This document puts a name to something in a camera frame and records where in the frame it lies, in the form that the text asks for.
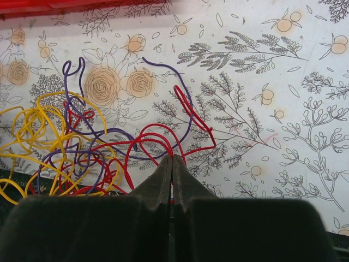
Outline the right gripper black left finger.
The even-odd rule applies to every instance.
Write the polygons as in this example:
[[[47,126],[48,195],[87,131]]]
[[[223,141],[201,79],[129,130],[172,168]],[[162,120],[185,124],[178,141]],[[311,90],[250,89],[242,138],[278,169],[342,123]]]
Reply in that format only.
[[[123,196],[30,196],[1,230],[1,261],[166,261],[172,159]]]

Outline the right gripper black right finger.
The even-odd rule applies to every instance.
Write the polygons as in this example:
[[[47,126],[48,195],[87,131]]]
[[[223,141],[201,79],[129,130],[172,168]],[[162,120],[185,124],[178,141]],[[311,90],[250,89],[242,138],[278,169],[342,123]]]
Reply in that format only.
[[[177,261],[337,261],[316,209],[302,200],[222,199],[172,160]]]

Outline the red double plastic bin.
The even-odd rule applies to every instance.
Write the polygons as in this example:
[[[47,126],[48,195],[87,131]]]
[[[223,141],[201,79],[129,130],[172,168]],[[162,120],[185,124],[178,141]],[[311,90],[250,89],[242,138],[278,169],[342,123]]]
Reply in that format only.
[[[67,0],[67,1],[49,1],[49,0],[1,0],[1,14],[16,14],[26,12],[52,11],[64,8],[74,8],[83,5],[95,4],[121,4],[136,5],[155,3],[156,1],[97,1],[97,0]]]

